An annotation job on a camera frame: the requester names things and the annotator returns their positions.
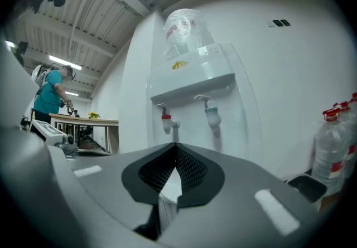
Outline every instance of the wooden table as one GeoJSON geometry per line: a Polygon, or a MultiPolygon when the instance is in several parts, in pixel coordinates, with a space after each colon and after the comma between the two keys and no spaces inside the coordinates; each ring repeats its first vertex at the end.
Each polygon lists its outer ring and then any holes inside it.
{"type": "Polygon", "coordinates": [[[51,125],[57,128],[58,123],[84,125],[84,126],[98,126],[105,127],[105,150],[109,153],[116,154],[119,149],[119,133],[118,121],[106,119],[89,119],[81,117],[73,117],[62,114],[50,114],[51,125]]]}

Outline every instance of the teal shirt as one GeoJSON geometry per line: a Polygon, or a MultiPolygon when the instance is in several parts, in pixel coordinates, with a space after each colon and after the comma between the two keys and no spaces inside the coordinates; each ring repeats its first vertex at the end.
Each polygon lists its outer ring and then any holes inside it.
{"type": "Polygon", "coordinates": [[[47,83],[43,86],[40,94],[36,98],[33,109],[45,114],[57,114],[60,110],[61,97],[55,90],[54,85],[62,84],[61,73],[54,70],[46,76],[45,81],[47,81],[47,83]]]}

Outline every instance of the bottle label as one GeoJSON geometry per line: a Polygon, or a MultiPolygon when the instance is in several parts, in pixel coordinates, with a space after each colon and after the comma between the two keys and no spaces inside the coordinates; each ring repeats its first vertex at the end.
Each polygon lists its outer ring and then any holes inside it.
{"type": "Polygon", "coordinates": [[[341,171],[342,171],[342,161],[332,164],[330,179],[338,177],[341,171]]]}
{"type": "Polygon", "coordinates": [[[356,145],[351,145],[350,148],[348,149],[346,161],[351,160],[354,157],[355,151],[356,151],[356,145]]]}

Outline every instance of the water dispenser tap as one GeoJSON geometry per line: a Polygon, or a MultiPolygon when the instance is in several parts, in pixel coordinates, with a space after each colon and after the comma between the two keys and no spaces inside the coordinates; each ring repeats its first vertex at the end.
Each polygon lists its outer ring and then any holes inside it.
{"type": "Polygon", "coordinates": [[[162,109],[162,126],[166,134],[170,134],[171,128],[179,128],[180,122],[176,118],[172,118],[170,114],[167,114],[167,105],[165,103],[157,104],[156,107],[162,109]]]}
{"type": "Polygon", "coordinates": [[[208,125],[210,126],[213,133],[217,132],[219,130],[219,124],[221,122],[221,116],[218,113],[218,107],[216,106],[216,102],[213,100],[213,98],[201,94],[195,96],[194,98],[204,101],[208,125]]]}

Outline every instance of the ceiling light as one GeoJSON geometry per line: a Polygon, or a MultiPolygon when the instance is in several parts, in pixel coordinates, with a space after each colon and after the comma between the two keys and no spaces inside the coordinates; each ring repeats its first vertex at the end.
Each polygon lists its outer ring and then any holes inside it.
{"type": "Polygon", "coordinates": [[[49,55],[49,57],[50,57],[50,60],[55,61],[55,62],[58,62],[58,63],[60,63],[60,64],[63,64],[63,65],[70,65],[71,67],[73,67],[73,68],[75,68],[75,69],[77,69],[77,70],[81,70],[81,69],[82,69],[82,67],[81,67],[81,66],[78,66],[78,65],[72,64],[72,63],[67,62],[67,61],[65,61],[65,60],[58,59],[58,58],[53,57],[53,56],[51,56],[51,55],[49,55]]]}
{"type": "Polygon", "coordinates": [[[65,93],[70,94],[70,95],[78,96],[78,94],[70,93],[69,91],[65,91],[65,93]]]}
{"type": "Polygon", "coordinates": [[[7,46],[15,48],[15,44],[13,42],[6,41],[7,46]]]}

